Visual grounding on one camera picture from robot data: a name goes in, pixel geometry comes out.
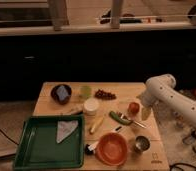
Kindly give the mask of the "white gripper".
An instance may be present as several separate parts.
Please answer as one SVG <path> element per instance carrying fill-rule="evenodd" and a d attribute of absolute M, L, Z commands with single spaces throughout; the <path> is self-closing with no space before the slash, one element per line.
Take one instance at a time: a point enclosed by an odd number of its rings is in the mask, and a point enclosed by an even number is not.
<path fill-rule="evenodd" d="M 153 97 L 149 97 L 144 94 L 140 94 L 138 99 L 141 102 L 142 109 L 141 109 L 141 119 L 143 121 L 147 120 L 152 112 L 152 107 L 155 103 L 155 99 Z"/>

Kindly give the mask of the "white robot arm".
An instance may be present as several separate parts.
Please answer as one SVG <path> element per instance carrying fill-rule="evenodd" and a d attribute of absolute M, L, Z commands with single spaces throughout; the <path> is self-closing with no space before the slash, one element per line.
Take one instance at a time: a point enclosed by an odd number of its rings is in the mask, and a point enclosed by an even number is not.
<path fill-rule="evenodd" d="M 145 82 L 145 90 L 139 95 L 144 107 L 152 107 L 158 100 L 183 115 L 196 127 L 196 101 L 174 90 L 176 79 L 171 74 L 150 77 Z"/>

